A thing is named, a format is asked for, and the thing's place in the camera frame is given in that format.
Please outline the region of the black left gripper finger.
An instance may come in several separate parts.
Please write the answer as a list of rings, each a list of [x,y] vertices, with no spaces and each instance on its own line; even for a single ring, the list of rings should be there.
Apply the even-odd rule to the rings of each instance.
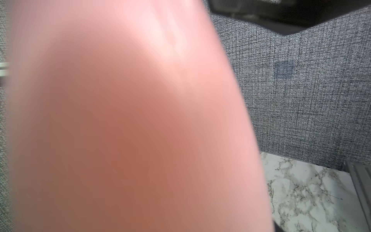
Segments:
[[[274,222],[275,232],[285,232],[276,222]]]

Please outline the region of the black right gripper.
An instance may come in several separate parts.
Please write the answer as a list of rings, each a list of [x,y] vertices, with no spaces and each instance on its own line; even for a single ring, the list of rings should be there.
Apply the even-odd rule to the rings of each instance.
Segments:
[[[251,22],[281,35],[291,35],[371,5],[369,0],[211,0],[217,15]]]

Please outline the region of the opaque pink spray bottle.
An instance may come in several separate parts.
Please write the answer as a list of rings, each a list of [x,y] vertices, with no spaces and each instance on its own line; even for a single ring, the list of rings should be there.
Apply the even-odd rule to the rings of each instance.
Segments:
[[[274,231],[202,1],[10,1],[9,17],[15,231]]]

